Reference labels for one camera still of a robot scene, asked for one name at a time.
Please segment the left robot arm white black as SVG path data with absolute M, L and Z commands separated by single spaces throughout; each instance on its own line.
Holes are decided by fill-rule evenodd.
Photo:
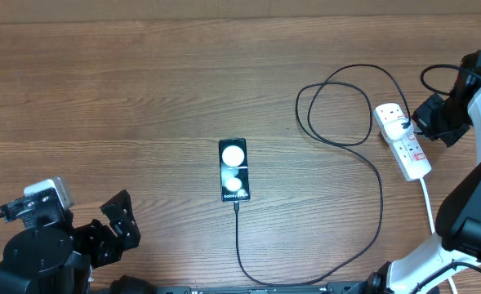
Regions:
M 0 293 L 86 293 L 95 268 L 120 261 L 123 252 L 139 245 L 126 190 L 101 206 L 107 225 L 94 219 L 78 228 L 61 195 L 45 188 L 1 207 L 6 221 L 21 219 L 24 230 L 4 247 Z

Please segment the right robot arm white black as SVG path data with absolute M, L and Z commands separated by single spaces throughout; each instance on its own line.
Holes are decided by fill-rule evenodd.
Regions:
M 464 56 L 455 69 L 452 90 L 434 90 L 412 114 L 388 103 L 373 116 L 408 181 L 422 181 L 430 171 L 417 133 L 451 147 L 474 128 L 476 166 L 443 200 L 430 237 L 384 264 L 353 293 L 437 293 L 441 282 L 462 270 L 481 272 L 481 50 Z

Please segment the black Samsung Galaxy phone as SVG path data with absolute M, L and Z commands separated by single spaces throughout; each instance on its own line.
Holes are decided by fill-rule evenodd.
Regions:
M 247 142 L 244 138 L 220 140 L 220 197 L 223 203 L 251 199 Z

